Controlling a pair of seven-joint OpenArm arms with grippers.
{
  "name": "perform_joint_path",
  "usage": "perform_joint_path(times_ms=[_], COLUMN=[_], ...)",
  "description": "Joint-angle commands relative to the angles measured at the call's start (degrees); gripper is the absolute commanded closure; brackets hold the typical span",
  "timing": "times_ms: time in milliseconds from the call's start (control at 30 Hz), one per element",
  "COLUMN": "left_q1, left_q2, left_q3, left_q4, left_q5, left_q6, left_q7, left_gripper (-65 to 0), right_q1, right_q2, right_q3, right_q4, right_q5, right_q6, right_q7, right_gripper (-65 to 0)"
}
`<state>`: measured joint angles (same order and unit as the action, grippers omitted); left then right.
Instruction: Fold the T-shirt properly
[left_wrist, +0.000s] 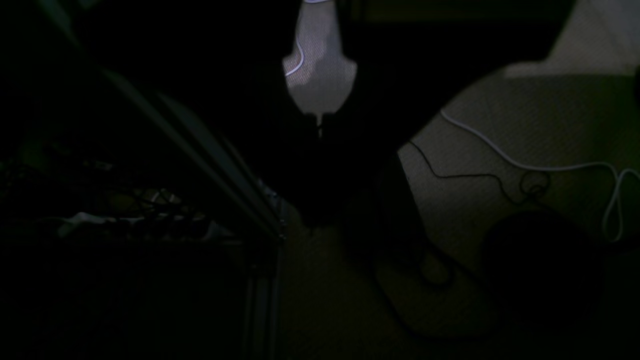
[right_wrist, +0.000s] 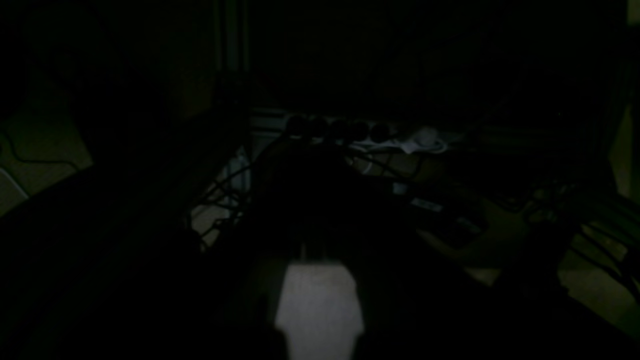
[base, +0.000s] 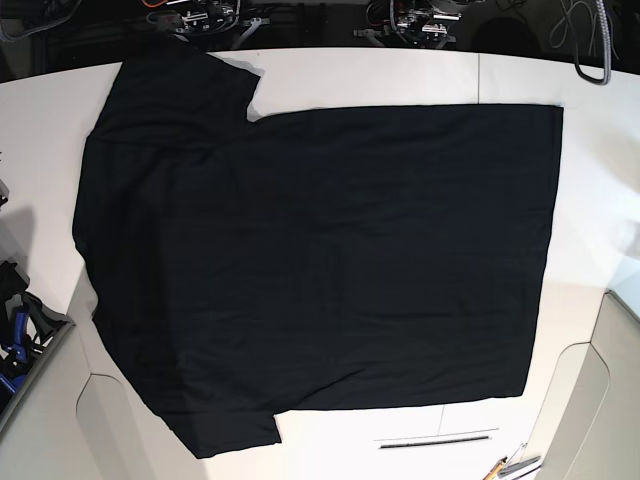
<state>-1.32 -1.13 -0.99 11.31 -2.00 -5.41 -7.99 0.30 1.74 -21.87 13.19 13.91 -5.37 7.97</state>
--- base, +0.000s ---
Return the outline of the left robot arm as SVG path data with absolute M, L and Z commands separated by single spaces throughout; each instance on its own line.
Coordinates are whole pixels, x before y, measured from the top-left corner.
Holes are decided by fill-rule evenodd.
M 472 1 L 370 1 L 365 9 L 366 27 L 353 31 L 373 46 L 385 47 L 386 38 L 398 39 L 402 46 L 444 49 L 455 44 L 451 27 L 462 18 Z

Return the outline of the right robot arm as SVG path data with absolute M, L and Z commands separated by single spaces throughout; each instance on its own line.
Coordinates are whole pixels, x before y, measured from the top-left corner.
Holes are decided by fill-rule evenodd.
M 243 1 L 141 1 L 146 21 L 158 31 L 190 42 L 213 38 L 228 50 L 239 50 L 260 27 L 270 24 L 261 13 L 244 15 Z

